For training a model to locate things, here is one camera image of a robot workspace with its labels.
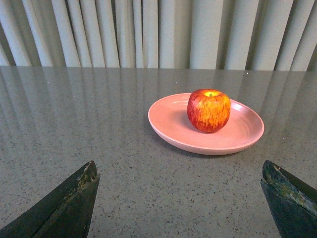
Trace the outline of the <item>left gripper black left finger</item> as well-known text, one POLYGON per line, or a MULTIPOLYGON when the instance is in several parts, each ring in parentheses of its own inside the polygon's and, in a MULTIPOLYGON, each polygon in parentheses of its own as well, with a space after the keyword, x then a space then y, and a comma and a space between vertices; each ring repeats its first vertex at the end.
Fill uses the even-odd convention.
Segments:
POLYGON ((89 161, 33 207, 3 227, 2 238, 85 238, 100 175, 89 161))

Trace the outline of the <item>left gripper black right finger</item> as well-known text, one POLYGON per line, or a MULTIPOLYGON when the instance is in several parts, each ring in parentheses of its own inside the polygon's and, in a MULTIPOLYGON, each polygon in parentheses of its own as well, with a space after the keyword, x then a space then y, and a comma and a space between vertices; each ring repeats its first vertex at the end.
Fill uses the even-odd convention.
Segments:
POLYGON ((317 190, 266 160, 261 187, 282 238, 317 236, 317 190))

